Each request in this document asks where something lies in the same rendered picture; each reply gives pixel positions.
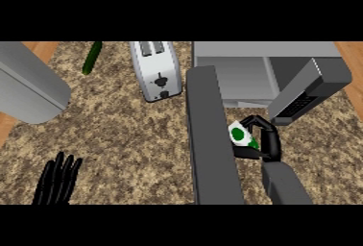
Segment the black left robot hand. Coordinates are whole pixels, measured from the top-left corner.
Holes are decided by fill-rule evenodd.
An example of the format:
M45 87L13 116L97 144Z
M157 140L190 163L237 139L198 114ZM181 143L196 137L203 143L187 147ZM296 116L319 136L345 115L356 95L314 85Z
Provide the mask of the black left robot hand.
M83 159L57 154L44 169L36 187L33 205L66 206L70 204Z

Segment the green cucumber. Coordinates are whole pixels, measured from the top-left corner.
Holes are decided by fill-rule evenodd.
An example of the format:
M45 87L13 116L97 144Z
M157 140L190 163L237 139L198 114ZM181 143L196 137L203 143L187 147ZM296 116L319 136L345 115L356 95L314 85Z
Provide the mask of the green cucumber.
M101 50L103 50L103 41L97 41L92 45L91 52L89 52L86 62L83 65L83 74L85 75L89 75L92 73L95 62L97 62Z

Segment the grey microwave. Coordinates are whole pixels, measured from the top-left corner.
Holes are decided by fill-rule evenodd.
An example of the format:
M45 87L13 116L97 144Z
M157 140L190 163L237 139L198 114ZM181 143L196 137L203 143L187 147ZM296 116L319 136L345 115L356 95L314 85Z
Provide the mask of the grey microwave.
M331 41L197 41L193 64L216 68L228 108L265 108L290 125L350 83Z

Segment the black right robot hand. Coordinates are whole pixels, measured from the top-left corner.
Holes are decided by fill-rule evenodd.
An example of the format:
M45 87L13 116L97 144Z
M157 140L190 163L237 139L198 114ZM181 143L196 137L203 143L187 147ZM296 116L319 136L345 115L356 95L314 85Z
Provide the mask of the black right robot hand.
M281 161L283 150L277 126L260 116L250 115L241 121L241 125L253 132L257 126L262 130L262 149L250 146L234 145L235 157L241 159L263 160L265 162Z

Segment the dark grey microwave door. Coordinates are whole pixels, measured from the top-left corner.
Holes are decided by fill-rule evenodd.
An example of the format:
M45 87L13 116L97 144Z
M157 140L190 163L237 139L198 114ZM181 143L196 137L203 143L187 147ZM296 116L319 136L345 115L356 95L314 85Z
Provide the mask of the dark grey microwave door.
M213 66L198 66L188 71L187 106L197 204L243 205L234 146Z

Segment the white green milk carton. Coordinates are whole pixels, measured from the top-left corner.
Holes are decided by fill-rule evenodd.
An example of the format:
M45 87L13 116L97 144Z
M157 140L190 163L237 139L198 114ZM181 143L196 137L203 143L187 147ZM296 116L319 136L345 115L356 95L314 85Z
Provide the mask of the white green milk carton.
M253 134L249 132L249 129L241 125L238 121L235 121L229 125L229 134L231 140L237 146L260 149L259 142Z

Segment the silver toaster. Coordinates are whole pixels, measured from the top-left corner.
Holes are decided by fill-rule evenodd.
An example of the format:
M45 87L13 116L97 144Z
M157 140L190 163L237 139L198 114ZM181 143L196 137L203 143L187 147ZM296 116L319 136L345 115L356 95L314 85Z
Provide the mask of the silver toaster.
M179 95L182 75L170 41L132 41L131 54L135 74L145 100L153 103Z

